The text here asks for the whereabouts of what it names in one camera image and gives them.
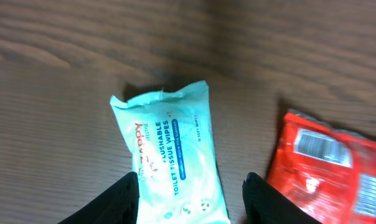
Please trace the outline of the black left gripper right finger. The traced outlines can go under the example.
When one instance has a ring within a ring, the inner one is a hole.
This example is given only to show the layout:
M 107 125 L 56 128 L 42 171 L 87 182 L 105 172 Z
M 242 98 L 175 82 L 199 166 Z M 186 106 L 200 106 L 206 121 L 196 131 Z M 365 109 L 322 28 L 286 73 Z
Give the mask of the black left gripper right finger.
M 242 194 L 248 223 L 319 223 L 254 172 L 243 181 Z

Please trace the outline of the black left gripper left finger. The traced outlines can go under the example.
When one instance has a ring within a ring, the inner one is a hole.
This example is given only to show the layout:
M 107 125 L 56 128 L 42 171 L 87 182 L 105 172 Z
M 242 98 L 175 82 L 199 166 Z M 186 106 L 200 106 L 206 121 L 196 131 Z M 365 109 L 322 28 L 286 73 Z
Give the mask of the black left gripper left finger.
M 136 224 L 138 204 L 138 175 L 129 172 L 59 224 Z

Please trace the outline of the orange snack packet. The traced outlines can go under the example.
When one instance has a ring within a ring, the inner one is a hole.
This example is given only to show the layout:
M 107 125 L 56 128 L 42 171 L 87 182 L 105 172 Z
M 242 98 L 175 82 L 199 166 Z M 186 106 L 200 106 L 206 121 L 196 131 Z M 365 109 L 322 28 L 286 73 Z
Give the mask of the orange snack packet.
M 289 110 L 267 181 L 321 223 L 376 223 L 376 141 Z

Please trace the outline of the mint green wipes pack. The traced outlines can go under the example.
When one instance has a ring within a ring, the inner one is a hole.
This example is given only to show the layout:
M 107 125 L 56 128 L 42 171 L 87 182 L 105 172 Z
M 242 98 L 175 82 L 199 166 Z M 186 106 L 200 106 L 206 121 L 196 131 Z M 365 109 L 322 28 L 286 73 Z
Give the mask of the mint green wipes pack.
M 206 81 L 110 106 L 138 175 L 138 223 L 229 223 Z

